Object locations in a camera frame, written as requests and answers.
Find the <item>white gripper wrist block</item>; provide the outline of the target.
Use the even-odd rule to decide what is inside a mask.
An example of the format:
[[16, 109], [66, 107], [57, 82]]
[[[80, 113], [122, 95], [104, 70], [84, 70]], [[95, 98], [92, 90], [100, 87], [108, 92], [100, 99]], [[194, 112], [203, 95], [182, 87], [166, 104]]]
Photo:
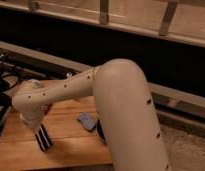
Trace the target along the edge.
[[43, 113], [30, 112], [20, 114], [20, 119], [22, 123], [34, 135], [36, 135], [38, 131], [41, 129], [41, 123], [43, 121], [43, 118]]

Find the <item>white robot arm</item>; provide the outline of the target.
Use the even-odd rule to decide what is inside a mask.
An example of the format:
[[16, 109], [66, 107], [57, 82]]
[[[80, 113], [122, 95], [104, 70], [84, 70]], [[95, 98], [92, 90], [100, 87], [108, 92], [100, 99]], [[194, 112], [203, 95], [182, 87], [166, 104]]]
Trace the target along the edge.
[[44, 106], [86, 96], [94, 98], [115, 171], [172, 171], [148, 82], [131, 60], [110, 60], [46, 87], [27, 82], [12, 105], [36, 132]]

